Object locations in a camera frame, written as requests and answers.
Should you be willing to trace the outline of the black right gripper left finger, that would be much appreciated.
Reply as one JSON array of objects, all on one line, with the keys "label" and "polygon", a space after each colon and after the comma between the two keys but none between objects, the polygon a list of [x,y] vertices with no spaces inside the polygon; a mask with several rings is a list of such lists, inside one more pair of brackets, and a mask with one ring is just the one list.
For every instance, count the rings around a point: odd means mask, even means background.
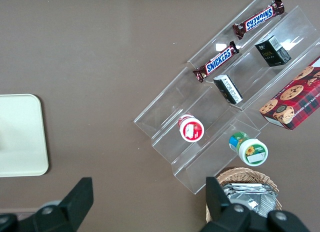
[{"label": "black right gripper left finger", "polygon": [[0,216],[2,232],[76,232],[94,202],[93,180],[83,177],[57,205],[40,208],[18,220],[13,213]]}]

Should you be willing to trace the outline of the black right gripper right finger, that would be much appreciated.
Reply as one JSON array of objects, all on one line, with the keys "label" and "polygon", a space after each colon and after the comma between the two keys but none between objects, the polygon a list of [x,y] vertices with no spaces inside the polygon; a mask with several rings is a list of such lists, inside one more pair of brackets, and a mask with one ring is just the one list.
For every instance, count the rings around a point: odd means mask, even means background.
[{"label": "black right gripper right finger", "polygon": [[212,221],[202,232],[308,232],[306,225],[293,213],[270,211],[262,217],[244,205],[231,203],[215,177],[206,178],[206,204]]}]

